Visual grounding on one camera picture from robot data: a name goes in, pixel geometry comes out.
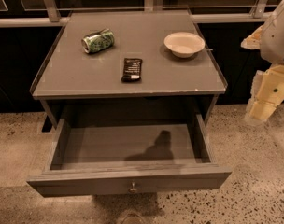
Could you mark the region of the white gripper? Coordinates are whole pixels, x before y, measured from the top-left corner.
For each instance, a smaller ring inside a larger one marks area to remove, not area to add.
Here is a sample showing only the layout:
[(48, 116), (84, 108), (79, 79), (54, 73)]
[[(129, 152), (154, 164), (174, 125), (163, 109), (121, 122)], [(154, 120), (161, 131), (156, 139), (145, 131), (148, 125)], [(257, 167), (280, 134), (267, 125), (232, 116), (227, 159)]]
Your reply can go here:
[(253, 78), (251, 97), (246, 107), (248, 124), (266, 122), (284, 101), (284, 0), (264, 25), (241, 42), (243, 49), (257, 49), (272, 64), (266, 71), (258, 70)]

